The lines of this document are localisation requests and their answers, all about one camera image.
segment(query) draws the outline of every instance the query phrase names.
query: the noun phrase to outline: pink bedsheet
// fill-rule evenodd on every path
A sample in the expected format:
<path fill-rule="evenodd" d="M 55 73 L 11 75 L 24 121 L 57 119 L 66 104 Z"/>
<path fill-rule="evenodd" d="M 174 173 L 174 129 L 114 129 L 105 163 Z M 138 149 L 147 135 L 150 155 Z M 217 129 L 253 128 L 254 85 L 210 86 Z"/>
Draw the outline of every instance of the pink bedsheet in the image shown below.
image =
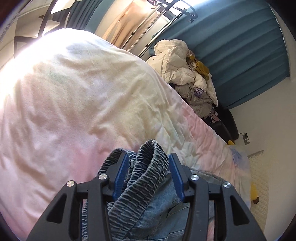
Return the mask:
<path fill-rule="evenodd" d="M 148 64 L 94 34 L 43 37 L 3 69 L 1 86 L 0 211 L 21 240 L 68 180 L 91 180 L 113 149 L 149 139 L 248 201 L 248 174 L 225 142 Z"/>

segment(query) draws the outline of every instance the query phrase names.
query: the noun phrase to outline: beige curtain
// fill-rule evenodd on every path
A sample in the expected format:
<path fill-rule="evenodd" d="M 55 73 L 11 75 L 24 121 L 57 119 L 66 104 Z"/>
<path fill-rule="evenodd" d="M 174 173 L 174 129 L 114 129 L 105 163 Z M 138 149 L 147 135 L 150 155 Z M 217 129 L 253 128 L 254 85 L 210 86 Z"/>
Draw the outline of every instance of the beige curtain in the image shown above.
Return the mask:
<path fill-rule="evenodd" d="M 152 8 L 153 6 L 147 0 L 133 0 L 113 21 L 102 38 L 116 47 L 122 48 L 131 32 L 153 11 Z M 124 49 L 128 49 L 135 42 L 156 16 L 157 13 L 155 12 L 136 32 Z"/>

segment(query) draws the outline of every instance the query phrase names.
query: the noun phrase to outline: silver screw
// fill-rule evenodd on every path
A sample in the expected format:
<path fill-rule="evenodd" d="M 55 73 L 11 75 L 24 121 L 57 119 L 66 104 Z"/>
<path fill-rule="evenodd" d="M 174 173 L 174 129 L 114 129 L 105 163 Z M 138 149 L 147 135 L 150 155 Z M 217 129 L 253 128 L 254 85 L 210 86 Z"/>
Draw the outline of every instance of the silver screw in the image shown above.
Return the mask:
<path fill-rule="evenodd" d="M 72 186 L 74 186 L 74 184 L 75 184 L 74 181 L 69 181 L 69 182 L 67 182 L 67 186 L 68 186 L 68 187 L 72 187 Z"/>
<path fill-rule="evenodd" d="M 190 177 L 190 179 L 193 180 L 193 181 L 197 181 L 199 178 L 200 178 L 200 177 L 199 177 L 198 175 L 192 175 L 192 176 Z"/>
<path fill-rule="evenodd" d="M 224 182 L 224 183 L 223 183 L 223 186 L 224 186 L 225 188 L 230 188 L 230 187 L 231 187 L 231 183 L 229 183 L 229 182 Z"/>
<path fill-rule="evenodd" d="M 107 175 L 106 174 L 99 175 L 99 179 L 100 180 L 105 180 L 106 178 L 107 178 Z"/>

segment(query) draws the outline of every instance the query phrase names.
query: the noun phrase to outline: crumpled clothes pile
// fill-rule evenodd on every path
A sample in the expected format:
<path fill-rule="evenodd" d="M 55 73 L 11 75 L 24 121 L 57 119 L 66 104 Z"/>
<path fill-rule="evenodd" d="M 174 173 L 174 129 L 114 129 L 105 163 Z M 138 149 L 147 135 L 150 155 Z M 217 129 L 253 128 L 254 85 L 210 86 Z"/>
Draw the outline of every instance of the crumpled clothes pile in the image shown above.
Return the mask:
<path fill-rule="evenodd" d="M 156 56 L 150 57 L 147 63 L 165 82 L 176 85 L 175 90 L 200 118 L 209 116 L 212 104 L 218 105 L 209 69 L 196 60 L 182 40 L 161 40 L 154 51 Z"/>

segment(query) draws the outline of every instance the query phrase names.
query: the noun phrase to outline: yellow plush toy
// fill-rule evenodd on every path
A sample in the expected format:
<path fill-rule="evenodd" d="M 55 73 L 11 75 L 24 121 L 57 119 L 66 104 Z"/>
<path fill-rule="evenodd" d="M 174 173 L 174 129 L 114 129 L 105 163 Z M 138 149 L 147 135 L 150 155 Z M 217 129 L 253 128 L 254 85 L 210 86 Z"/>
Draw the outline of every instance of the yellow plush toy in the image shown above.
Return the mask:
<path fill-rule="evenodd" d="M 254 204 L 259 202 L 258 191 L 253 182 L 251 182 L 251 201 L 253 201 Z"/>
<path fill-rule="evenodd" d="M 234 145 L 233 141 L 228 141 L 227 145 Z"/>

